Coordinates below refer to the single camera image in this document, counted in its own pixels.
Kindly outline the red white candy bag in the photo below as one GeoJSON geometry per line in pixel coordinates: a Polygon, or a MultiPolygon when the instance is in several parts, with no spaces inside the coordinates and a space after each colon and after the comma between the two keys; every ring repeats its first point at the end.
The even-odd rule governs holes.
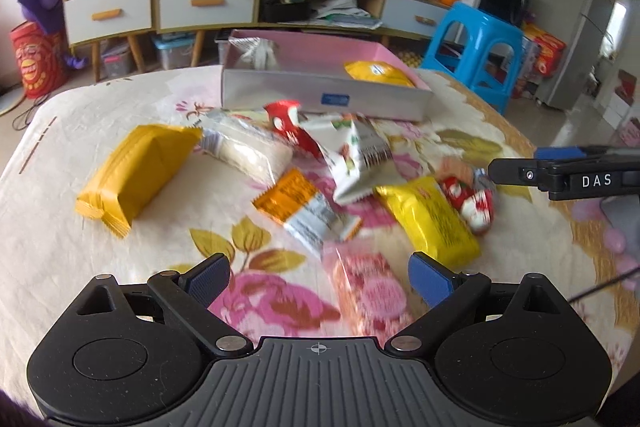
{"type": "Polygon", "coordinates": [[[475,190],[455,176],[439,181],[442,193],[474,235],[483,235],[494,223],[494,193],[488,188],[475,190]]]}

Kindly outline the pink cracker pack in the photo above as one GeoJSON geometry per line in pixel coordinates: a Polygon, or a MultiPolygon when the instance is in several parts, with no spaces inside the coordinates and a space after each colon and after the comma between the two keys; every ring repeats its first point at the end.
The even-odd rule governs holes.
{"type": "Polygon", "coordinates": [[[405,289],[382,254],[338,254],[331,280],[352,333],[381,347],[413,322],[405,289]]]}

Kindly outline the yellow snack pack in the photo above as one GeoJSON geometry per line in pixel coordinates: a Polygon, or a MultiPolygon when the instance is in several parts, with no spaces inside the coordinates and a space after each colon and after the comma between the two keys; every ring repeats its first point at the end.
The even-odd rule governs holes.
{"type": "Polygon", "coordinates": [[[449,270],[462,269],[480,257],[480,242],[432,176],[378,186],[374,191],[404,229],[415,251],[449,270]]]}

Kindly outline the orange wafer snack pack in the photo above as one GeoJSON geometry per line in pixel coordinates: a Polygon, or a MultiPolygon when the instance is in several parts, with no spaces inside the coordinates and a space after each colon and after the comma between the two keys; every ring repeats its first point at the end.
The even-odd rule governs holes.
{"type": "Polygon", "coordinates": [[[82,217],[126,237],[146,205],[177,174],[203,138],[194,127],[142,124],[113,150],[76,197],[82,217]]]}

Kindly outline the orange white snack bar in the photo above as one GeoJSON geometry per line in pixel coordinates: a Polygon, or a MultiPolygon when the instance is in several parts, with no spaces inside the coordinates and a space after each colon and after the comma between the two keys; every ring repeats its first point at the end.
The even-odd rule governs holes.
{"type": "Polygon", "coordinates": [[[296,168],[257,196],[253,206],[318,258],[322,257],[325,243],[349,241],[361,228],[358,216],[337,212],[326,195],[296,168]]]}

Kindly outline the white green nut pouch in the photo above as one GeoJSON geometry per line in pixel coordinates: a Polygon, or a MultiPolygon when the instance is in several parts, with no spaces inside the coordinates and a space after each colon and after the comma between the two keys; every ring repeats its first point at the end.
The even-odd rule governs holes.
{"type": "Polygon", "coordinates": [[[387,141],[370,121],[355,114],[326,114],[300,127],[316,142],[334,180],[340,206],[369,197],[379,186],[404,182],[387,141]]]}

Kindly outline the clear white cracker pack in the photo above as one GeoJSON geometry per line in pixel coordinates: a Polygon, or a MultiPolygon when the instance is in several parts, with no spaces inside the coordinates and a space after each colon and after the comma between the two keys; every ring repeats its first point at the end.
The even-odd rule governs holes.
{"type": "Polygon", "coordinates": [[[205,153],[270,187],[286,173],[293,160],[290,144],[274,132],[246,118],[213,109],[192,124],[202,130],[205,153]]]}

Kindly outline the yellow puffy snack bag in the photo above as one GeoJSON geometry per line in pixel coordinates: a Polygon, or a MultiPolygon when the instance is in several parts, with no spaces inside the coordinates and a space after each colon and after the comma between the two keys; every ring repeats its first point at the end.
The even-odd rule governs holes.
{"type": "Polygon", "coordinates": [[[344,69],[353,80],[387,84],[387,86],[413,88],[414,83],[400,69],[379,61],[348,62],[344,69]]]}

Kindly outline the small red candy packet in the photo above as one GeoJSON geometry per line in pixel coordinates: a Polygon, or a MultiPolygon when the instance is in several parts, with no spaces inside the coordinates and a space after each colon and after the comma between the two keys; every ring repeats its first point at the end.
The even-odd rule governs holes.
{"type": "Polygon", "coordinates": [[[272,127],[283,138],[299,150],[313,158],[321,159],[322,153],[318,144],[305,129],[300,127],[300,103],[295,100],[280,100],[264,106],[272,127]]]}

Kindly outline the silver white snack pouch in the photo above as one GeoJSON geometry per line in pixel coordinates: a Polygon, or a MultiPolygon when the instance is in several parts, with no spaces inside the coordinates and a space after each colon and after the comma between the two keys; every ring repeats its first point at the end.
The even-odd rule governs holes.
{"type": "Polygon", "coordinates": [[[229,43],[239,53],[235,67],[253,70],[278,70],[278,45],[258,37],[231,37],[229,43]]]}

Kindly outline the blue plastic stool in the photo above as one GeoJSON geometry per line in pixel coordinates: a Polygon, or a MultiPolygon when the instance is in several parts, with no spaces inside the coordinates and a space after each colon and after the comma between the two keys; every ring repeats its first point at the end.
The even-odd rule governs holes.
{"type": "Polygon", "coordinates": [[[518,80],[523,58],[523,39],[524,34],[520,28],[458,1],[436,27],[421,68],[446,72],[503,115],[518,80]],[[454,24],[462,26],[468,36],[459,56],[439,52],[454,24]],[[513,52],[503,81],[491,76],[486,69],[489,54],[498,44],[508,46],[513,52]]]}

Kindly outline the pink white cardboard box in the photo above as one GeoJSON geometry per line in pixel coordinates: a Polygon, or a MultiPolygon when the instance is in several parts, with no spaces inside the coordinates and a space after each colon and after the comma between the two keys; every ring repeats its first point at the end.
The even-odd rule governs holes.
{"type": "Polygon", "coordinates": [[[420,122],[433,91],[382,44],[353,38],[277,30],[235,30],[231,37],[258,37],[278,45],[278,70],[235,67],[239,53],[229,43],[221,66],[220,101],[226,109],[253,109],[295,100],[307,113],[358,113],[371,118],[420,122]],[[353,80],[344,65],[379,61],[402,70],[413,88],[353,80]]]}

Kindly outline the clear storage bin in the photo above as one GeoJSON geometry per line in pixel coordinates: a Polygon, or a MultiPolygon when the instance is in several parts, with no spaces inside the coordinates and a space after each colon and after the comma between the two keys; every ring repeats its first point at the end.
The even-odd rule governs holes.
{"type": "Polygon", "coordinates": [[[162,69],[179,69],[191,65],[195,43],[194,32],[152,35],[152,43],[162,69]]]}

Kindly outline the red cylindrical gift box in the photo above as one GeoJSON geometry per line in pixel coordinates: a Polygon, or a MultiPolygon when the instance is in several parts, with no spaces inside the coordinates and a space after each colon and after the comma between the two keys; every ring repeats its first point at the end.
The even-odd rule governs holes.
{"type": "Polygon", "coordinates": [[[35,100],[66,83],[65,42],[62,34],[46,35],[27,20],[10,32],[14,56],[26,98],[35,100]]]}

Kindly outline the wooden tv cabinet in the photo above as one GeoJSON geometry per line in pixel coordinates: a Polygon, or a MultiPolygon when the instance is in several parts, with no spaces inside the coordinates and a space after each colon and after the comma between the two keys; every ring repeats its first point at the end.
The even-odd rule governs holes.
{"type": "MultiPolygon", "coordinates": [[[[379,17],[386,0],[362,0],[379,17]]],[[[439,6],[436,0],[416,0],[439,6]]],[[[63,0],[67,41],[71,49],[88,46],[93,75],[102,74],[102,42],[119,38],[130,46],[134,64],[145,72],[139,36],[155,32],[194,32],[193,65],[200,60],[207,31],[220,28],[266,27],[262,0],[63,0]]]]}

